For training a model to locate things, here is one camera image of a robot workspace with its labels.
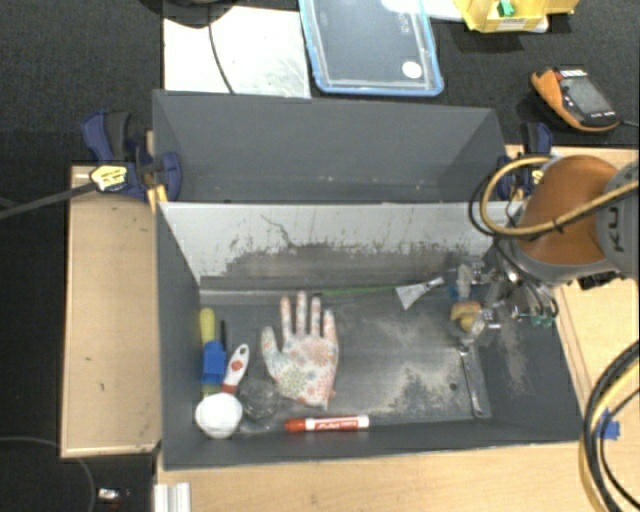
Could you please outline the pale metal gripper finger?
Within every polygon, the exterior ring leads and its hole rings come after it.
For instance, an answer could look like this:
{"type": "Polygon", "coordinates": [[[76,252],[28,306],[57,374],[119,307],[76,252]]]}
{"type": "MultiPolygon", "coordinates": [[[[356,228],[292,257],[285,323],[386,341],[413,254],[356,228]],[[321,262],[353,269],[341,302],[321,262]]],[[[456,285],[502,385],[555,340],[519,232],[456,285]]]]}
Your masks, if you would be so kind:
{"type": "Polygon", "coordinates": [[[489,399],[477,348],[474,345],[463,346],[458,352],[470,397],[472,415],[475,418],[486,419],[489,417],[489,399]]]}
{"type": "Polygon", "coordinates": [[[481,310],[482,329],[476,339],[478,346],[485,347],[494,343],[500,333],[502,324],[495,308],[481,310]]]}

